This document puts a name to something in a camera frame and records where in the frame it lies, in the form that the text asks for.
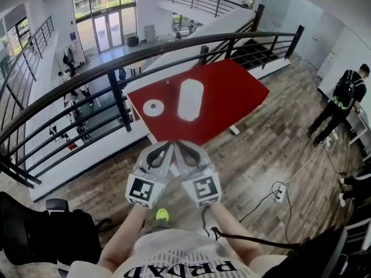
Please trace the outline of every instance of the stairs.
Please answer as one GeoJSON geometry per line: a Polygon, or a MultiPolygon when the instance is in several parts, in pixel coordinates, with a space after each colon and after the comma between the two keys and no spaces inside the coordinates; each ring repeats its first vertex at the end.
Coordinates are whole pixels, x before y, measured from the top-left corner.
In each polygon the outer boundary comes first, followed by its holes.
{"type": "Polygon", "coordinates": [[[244,48],[237,50],[231,56],[231,59],[243,66],[246,70],[278,59],[278,56],[269,51],[269,49],[266,49],[263,45],[258,45],[258,42],[254,39],[250,39],[243,46],[244,48]]]}

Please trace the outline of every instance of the yellow-green sneaker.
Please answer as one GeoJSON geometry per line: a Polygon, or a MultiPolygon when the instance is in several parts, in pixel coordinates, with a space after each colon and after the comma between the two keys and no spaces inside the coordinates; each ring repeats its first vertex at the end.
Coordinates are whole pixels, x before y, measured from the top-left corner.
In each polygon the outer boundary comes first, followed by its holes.
{"type": "Polygon", "coordinates": [[[166,209],[159,209],[156,213],[156,220],[165,220],[169,222],[169,213],[166,211],[166,209]]]}

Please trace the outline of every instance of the forearm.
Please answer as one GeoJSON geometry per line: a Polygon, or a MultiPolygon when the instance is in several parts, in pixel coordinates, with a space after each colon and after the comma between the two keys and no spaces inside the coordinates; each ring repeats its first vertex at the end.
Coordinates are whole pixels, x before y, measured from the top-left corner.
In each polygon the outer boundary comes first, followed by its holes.
{"type": "Polygon", "coordinates": [[[121,227],[104,247],[98,265],[114,272],[127,260],[137,240],[147,209],[134,206],[121,227]]]}
{"type": "Polygon", "coordinates": [[[360,104],[358,101],[354,101],[353,108],[356,114],[359,114],[360,111],[360,104]]]}
{"type": "MultiPolygon", "coordinates": [[[[210,210],[223,233],[253,237],[253,235],[245,229],[221,203],[212,204],[210,210]]],[[[230,238],[228,238],[227,241],[246,265],[249,265],[254,258],[263,254],[258,243],[230,238]]]]}

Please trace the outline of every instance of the power strip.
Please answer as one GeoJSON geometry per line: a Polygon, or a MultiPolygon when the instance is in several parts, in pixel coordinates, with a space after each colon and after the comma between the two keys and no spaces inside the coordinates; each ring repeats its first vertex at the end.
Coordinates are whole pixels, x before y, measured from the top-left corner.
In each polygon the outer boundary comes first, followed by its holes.
{"type": "Polygon", "coordinates": [[[285,198],[286,196],[286,185],[285,184],[281,184],[278,188],[278,192],[277,194],[275,195],[274,197],[274,200],[281,204],[283,202],[283,199],[285,198]]]}

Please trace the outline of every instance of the wooden floor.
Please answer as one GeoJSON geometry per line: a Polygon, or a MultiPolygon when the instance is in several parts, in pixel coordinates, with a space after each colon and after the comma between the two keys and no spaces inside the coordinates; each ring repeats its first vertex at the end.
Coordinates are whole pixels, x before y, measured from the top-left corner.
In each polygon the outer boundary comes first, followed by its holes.
{"type": "MultiPolygon", "coordinates": [[[[219,172],[223,203],[237,219],[254,209],[270,192],[275,181],[289,180],[317,151],[312,145],[315,136],[309,139],[305,134],[326,104],[317,92],[317,71],[298,56],[291,61],[291,66],[263,80],[270,94],[262,106],[237,124],[241,131],[239,135],[234,137],[225,131],[205,145],[219,172]]],[[[360,147],[357,144],[348,145],[348,126],[340,125],[336,131],[339,143],[330,153],[334,165],[340,171],[359,167],[362,164],[360,147]]],[[[130,211],[125,199],[126,180],[140,151],[147,145],[149,142],[142,142],[110,159],[48,198],[66,199],[71,209],[90,213],[96,222],[111,218],[112,223],[105,225],[100,233],[101,243],[105,245],[130,211]]],[[[330,226],[346,223],[352,207],[349,203],[346,208],[339,205],[338,177],[324,149],[320,149],[288,183],[292,204],[292,220],[288,229],[290,242],[300,242],[330,226]]],[[[12,187],[12,195],[23,203],[27,202],[16,191],[12,187]]],[[[44,202],[29,205],[42,210],[44,202]]],[[[158,207],[168,209],[174,227],[202,232],[201,211],[193,207],[178,182],[168,186],[158,207]]],[[[153,221],[154,213],[150,213],[148,224],[153,221]]],[[[277,204],[268,198],[244,220],[243,225],[257,237],[285,242],[289,213],[287,199],[277,204]]],[[[206,220],[208,228],[213,226],[209,214],[206,220]]],[[[264,250],[267,253],[284,253],[268,246],[264,250]]],[[[27,270],[19,267],[24,277],[29,277],[32,272],[30,267],[27,266],[27,270]]],[[[53,270],[46,274],[47,271],[43,271],[39,264],[38,271],[44,272],[43,277],[57,277],[53,270]]]]}

